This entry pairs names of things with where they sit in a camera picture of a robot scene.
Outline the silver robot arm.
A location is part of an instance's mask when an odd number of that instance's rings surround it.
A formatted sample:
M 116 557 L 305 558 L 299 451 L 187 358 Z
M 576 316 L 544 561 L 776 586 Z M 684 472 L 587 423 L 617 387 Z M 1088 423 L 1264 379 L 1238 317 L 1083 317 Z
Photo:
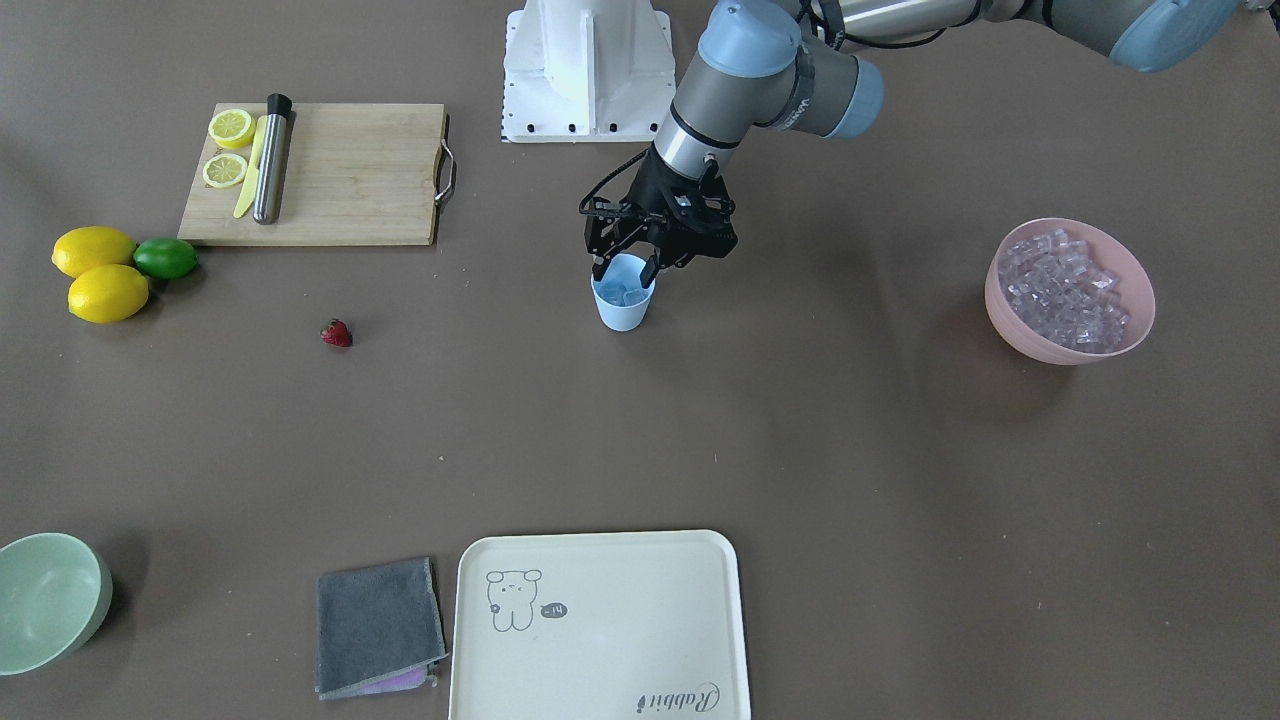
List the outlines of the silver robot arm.
M 635 243 L 650 245 L 639 279 L 737 243 L 723 170 L 748 132 L 794 129 L 852 138 L 876 122 L 884 79 L 858 47 L 910 49 L 977 20 L 1029 20 L 1120 67 L 1165 70 L 1203 47 L 1234 1 L 719 1 L 666 118 L 618 201 L 596 190 L 586 219 L 591 277 Z

